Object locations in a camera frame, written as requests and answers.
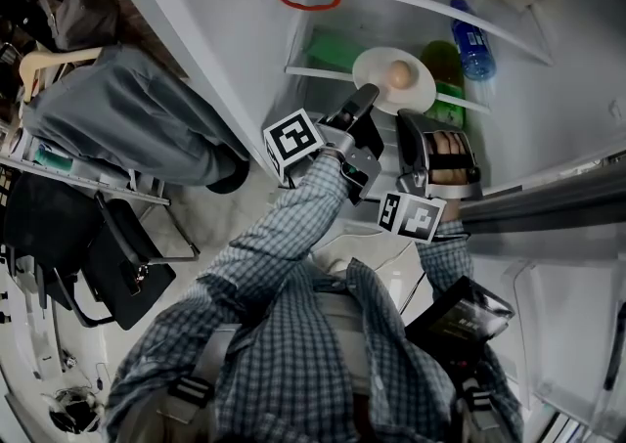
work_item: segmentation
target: white plate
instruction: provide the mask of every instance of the white plate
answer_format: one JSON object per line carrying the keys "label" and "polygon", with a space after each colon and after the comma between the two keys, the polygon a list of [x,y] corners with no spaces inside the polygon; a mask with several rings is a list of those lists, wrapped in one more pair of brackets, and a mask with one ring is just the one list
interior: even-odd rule
{"label": "white plate", "polygon": [[[387,70],[394,61],[407,63],[415,79],[414,84],[405,90],[386,84]],[[390,114],[397,114],[402,109],[425,112],[430,109],[437,95],[434,79],[427,67],[416,57],[397,48],[376,47],[366,50],[354,62],[352,78],[356,88],[366,83],[377,85],[380,95],[374,106]]]}

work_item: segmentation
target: black chair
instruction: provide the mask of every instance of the black chair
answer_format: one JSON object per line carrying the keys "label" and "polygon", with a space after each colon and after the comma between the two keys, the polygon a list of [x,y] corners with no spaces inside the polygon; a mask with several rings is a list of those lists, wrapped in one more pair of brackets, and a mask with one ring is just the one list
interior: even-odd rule
{"label": "black chair", "polygon": [[[91,199],[62,182],[25,173],[9,198],[4,239],[41,268],[36,279],[44,302],[50,295],[84,327],[115,321],[129,330],[176,278],[167,264],[198,260],[200,252],[167,213],[192,256],[162,257],[127,201],[105,202],[100,193]],[[73,296],[79,270],[110,317],[94,320],[81,311]]]}

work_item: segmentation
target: blue water bottle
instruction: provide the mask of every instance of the blue water bottle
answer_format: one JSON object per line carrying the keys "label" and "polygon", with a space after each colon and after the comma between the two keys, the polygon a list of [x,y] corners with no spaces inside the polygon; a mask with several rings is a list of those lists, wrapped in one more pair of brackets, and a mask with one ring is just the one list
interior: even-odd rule
{"label": "blue water bottle", "polygon": [[[473,14],[466,0],[450,0],[450,6],[457,10]],[[475,25],[454,19],[452,34],[459,47],[463,74],[474,81],[483,81],[496,73],[493,60],[485,40],[484,32]]]}

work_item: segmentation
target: green bottle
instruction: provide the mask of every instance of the green bottle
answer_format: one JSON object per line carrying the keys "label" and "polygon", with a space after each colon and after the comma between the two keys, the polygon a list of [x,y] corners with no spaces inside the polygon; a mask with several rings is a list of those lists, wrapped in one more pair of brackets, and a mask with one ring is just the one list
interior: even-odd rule
{"label": "green bottle", "polygon": [[[463,99],[463,71],[461,56],[457,47],[447,41],[431,41],[426,45],[420,61],[434,78],[437,92]],[[435,101],[426,116],[463,128],[466,123],[466,109],[454,104]]]}

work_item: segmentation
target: person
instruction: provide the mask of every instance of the person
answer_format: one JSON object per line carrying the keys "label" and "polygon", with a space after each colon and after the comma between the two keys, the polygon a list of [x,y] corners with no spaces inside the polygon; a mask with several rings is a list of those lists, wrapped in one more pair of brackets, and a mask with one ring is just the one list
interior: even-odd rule
{"label": "person", "polygon": [[[435,143],[440,154],[465,152],[455,134],[437,133]],[[431,179],[467,180],[463,170],[438,170]],[[190,376],[222,324],[241,326],[214,385],[217,434],[171,441],[450,440],[453,382],[406,339],[376,273],[352,259],[345,274],[327,275],[307,260],[347,194],[335,152],[322,150],[299,186],[232,240],[181,300],[156,317],[117,372],[104,427],[109,441],[165,441],[160,436],[167,430],[154,433],[153,423],[133,429],[129,413],[151,393]],[[463,232],[457,201],[449,201],[443,215],[438,236]],[[463,237],[419,245],[418,251],[433,288],[471,277]],[[475,377],[520,442],[519,404],[488,347]],[[156,410],[160,419],[155,413],[154,421],[162,423],[166,410]],[[132,436],[122,438],[128,424]]]}

